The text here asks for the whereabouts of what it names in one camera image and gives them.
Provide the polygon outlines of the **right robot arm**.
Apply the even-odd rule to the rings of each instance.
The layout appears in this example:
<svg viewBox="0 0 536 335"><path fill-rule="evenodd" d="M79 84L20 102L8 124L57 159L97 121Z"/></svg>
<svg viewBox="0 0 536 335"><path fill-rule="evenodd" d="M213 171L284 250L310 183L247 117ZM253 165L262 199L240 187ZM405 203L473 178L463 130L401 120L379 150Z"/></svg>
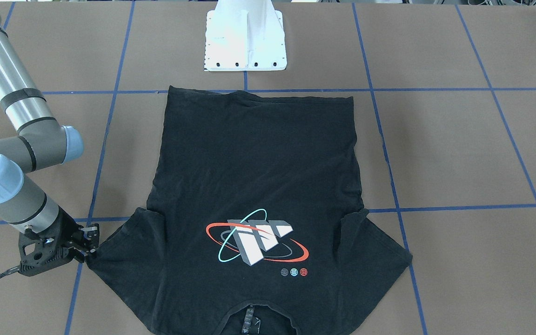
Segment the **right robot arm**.
<svg viewBox="0 0 536 335"><path fill-rule="evenodd" d="M54 117L2 27L0 15L0 108L16 131L0 139L0 219L19 233L20 263L6 271L34 276L83 263L99 245L98 225L78 224L28 174L81 157L77 129Z"/></svg>

